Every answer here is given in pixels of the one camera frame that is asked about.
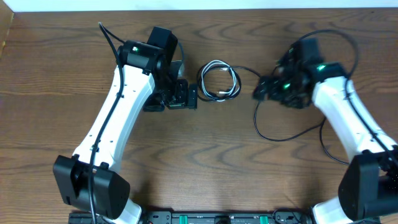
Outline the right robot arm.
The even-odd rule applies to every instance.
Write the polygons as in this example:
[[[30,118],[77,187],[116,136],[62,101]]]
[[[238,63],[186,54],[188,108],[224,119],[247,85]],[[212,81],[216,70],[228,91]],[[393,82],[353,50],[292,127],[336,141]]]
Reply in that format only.
[[[397,213],[397,142],[366,109],[342,64],[326,63],[311,38],[293,43],[276,69],[279,75],[259,79],[254,99],[297,109],[314,105],[348,157],[338,195],[312,207],[312,222],[356,223]]]

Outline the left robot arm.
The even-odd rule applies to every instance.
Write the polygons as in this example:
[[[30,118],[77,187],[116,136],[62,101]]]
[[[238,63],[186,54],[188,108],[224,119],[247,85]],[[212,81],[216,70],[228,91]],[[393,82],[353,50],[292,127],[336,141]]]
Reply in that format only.
[[[142,208],[120,176],[127,140],[141,111],[195,109],[197,86],[182,78],[175,60],[180,43],[168,29],[153,28],[146,42],[122,41],[109,93],[88,134],[70,157],[53,165],[60,195],[76,208],[70,223],[139,223]]]

